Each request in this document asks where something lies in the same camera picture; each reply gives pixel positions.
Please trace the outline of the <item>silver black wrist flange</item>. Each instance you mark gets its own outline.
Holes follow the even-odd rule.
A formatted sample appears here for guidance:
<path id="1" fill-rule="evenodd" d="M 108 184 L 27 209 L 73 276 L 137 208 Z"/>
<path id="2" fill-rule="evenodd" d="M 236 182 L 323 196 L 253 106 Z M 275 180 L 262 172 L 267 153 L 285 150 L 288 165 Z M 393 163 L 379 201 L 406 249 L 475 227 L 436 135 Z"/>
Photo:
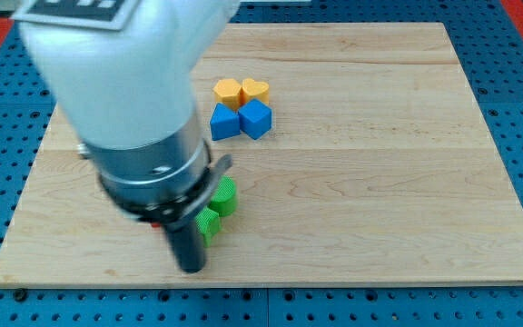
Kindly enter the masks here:
<path id="1" fill-rule="evenodd" d="M 160 135 L 153 140 L 147 130 L 141 131 L 146 138 L 142 144 L 117 149 L 82 141 L 81 148 L 96 166 L 99 183 L 125 214 L 178 228 L 207 206 L 232 167 L 232 157 L 212 161 L 195 110 L 156 127 Z"/>

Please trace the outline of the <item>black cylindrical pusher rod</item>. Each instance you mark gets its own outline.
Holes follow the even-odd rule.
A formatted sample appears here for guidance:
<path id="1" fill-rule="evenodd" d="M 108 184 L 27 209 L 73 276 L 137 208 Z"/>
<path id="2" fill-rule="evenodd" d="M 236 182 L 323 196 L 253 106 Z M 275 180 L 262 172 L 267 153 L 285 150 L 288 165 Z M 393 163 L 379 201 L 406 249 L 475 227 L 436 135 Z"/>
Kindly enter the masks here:
<path id="1" fill-rule="evenodd" d="M 173 257 L 185 273 L 197 273 L 206 263 L 204 240 L 194 220 L 181 226 L 163 227 Z"/>

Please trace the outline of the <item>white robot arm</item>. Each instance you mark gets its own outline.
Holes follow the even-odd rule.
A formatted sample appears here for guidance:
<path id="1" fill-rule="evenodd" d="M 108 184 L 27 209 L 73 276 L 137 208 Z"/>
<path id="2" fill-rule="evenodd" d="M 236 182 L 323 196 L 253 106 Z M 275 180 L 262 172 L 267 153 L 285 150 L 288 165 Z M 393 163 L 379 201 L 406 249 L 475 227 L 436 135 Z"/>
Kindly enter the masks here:
<path id="1" fill-rule="evenodd" d="M 213 161 L 191 72 L 240 0 L 23 2 L 14 13 L 39 73 L 112 201 L 162 226 L 179 267 L 206 262 L 197 214 L 232 158 Z"/>

